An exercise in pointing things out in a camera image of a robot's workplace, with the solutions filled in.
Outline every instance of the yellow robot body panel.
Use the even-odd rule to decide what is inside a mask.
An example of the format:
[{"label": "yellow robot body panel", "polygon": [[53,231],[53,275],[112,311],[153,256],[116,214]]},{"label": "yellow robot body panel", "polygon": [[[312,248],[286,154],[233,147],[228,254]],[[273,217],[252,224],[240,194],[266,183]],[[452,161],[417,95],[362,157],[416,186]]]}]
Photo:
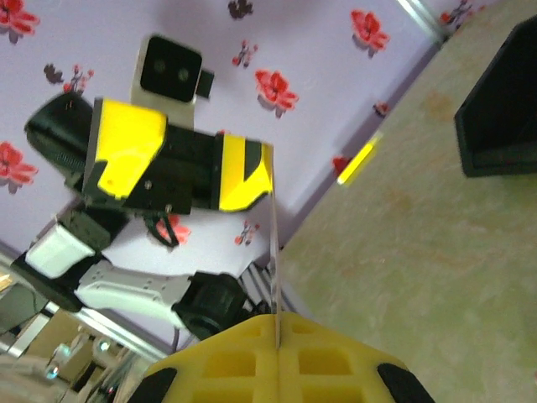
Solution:
[{"label": "yellow robot body panel", "polygon": [[159,152],[166,133],[166,115],[109,99],[96,101],[95,162],[106,162],[97,186],[116,199],[126,198]]},{"label": "yellow robot body panel", "polygon": [[[146,379],[176,371],[163,385],[163,403],[396,401],[378,369],[391,365],[406,372],[398,359],[294,313],[282,314],[281,327],[280,349],[274,315],[261,315],[154,364]],[[132,402],[156,397],[158,389],[148,386],[142,383]]]},{"label": "yellow robot body panel", "polygon": [[272,154],[270,144],[224,135],[219,210],[247,210],[273,190]]}]

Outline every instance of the red flower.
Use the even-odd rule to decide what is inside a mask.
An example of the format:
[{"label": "red flower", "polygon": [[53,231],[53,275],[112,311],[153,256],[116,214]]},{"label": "red flower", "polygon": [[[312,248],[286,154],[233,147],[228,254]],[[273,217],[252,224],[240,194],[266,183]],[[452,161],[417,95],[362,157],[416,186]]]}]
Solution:
[{"label": "red flower", "polygon": [[257,70],[255,78],[258,82],[259,95],[266,102],[284,111],[295,109],[299,97],[294,92],[287,91],[289,83],[279,71],[273,73],[268,70]]},{"label": "red flower", "polygon": [[336,175],[341,175],[347,165],[349,165],[349,162],[351,162],[350,158],[345,158],[341,156],[332,158],[332,166],[334,167]]},{"label": "red flower", "polygon": [[[174,229],[175,237],[177,238],[179,243],[187,243],[191,230],[189,230],[187,227],[180,226],[179,216],[176,214],[170,214],[168,216],[168,219],[169,224]],[[166,229],[164,221],[160,220],[159,222],[157,222],[157,231],[159,231],[159,234],[162,238],[165,238],[166,240],[170,241],[168,230]]]},{"label": "red flower", "polygon": [[373,109],[378,116],[385,117],[389,112],[389,105],[386,102],[377,102],[373,105]]},{"label": "red flower", "polygon": [[352,28],[356,38],[375,51],[386,49],[389,35],[380,30],[380,21],[374,13],[351,11]]},{"label": "red flower", "polygon": [[23,162],[23,153],[7,141],[0,143],[0,178],[9,179],[18,185],[30,185],[32,176],[38,170],[33,165]]},{"label": "red flower", "polygon": [[440,21],[444,24],[449,24],[451,21],[451,15],[447,12],[440,14]]},{"label": "red flower", "polygon": [[23,0],[0,0],[0,27],[10,28],[17,34],[34,34],[39,18],[24,11]]}]

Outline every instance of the black camera lens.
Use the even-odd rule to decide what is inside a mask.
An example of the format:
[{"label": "black camera lens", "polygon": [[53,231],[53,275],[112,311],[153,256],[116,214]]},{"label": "black camera lens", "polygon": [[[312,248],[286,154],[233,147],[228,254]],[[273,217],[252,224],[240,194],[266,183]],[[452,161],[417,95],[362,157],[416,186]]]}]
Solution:
[{"label": "black camera lens", "polygon": [[181,102],[196,94],[201,55],[160,36],[149,39],[140,86],[148,92]]},{"label": "black camera lens", "polygon": [[177,72],[177,77],[179,78],[179,81],[182,81],[182,82],[188,81],[188,76],[189,76],[188,70],[184,67],[182,69],[179,69],[179,71]]},{"label": "black camera lens", "polygon": [[164,70],[166,70],[166,63],[164,60],[158,59],[154,62],[154,70],[155,72],[162,74],[164,73]]}]

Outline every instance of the yellow foam block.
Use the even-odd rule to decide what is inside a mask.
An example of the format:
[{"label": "yellow foam block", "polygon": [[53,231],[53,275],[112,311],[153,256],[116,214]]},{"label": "yellow foam block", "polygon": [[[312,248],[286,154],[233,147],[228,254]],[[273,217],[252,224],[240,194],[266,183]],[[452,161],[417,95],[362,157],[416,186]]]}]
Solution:
[{"label": "yellow foam block", "polygon": [[399,360],[300,315],[257,316],[153,365],[177,369],[164,403],[393,403],[378,375]]}]

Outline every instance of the green floor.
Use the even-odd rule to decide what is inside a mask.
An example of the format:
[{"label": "green floor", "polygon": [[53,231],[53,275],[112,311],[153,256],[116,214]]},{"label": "green floor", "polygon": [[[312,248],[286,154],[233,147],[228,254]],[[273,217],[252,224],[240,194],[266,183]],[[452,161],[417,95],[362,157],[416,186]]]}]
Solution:
[{"label": "green floor", "polygon": [[401,358],[437,402],[537,401],[537,176],[462,175],[452,117],[534,0],[478,15],[282,253],[315,318]]}]

